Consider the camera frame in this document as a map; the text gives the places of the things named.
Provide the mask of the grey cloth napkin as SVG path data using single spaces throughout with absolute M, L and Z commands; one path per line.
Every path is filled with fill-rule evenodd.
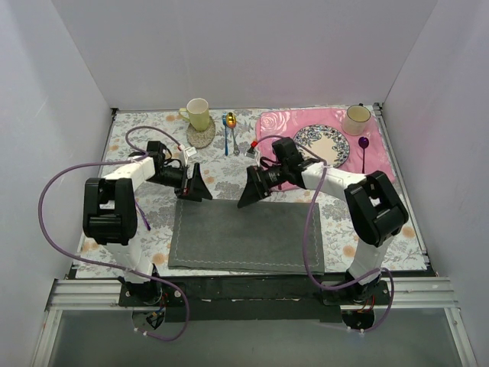
M 170 268 L 303 274 L 325 270 L 320 213 L 307 203 L 179 201 Z

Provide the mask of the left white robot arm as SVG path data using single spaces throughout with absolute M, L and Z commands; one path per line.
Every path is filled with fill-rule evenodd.
M 145 305 L 157 304 L 163 296 L 161 283 L 146 278 L 157 276 L 156 265 L 143 254 L 139 245 L 131 244 L 138 229 L 137 205 L 134 192 L 144 182 L 172 187 L 177 198 L 200 202 L 211 200 L 195 164 L 192 175 L 185 158 L 177 166 L 171 165 L 170 152 L 160 141 L 147 143 L 148 156 L 133 153 L 133 160 L 103 178 L 89 178 L 85 183 L 83 203 L 83 231 L 111 253 L 125 275 L 119 281 L 129 295 Z

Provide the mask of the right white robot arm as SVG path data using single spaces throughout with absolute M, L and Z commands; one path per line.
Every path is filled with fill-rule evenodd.
M 292 138 L 275 135 L 272 139 L 276 159 L 269 167 L 257 164 L 247 168 L 247 182 L 238 207 L 268 198 L 273 188 L 284 183 L 313 190 L 315 195 L 325 193 L 347 203 L 358 236 L 354 260 L 341 284 L 327 286 L 317 280 L 313 283 L 324 292 L 338 292 L 342 299 L 363 304 L 381 279 L 381 265 L 389 245 L 409 219 L 406 207 L 384 172 L 342 171 L 329 167 L 315 154 L 305 159 L 301 153 L 303 146 Z

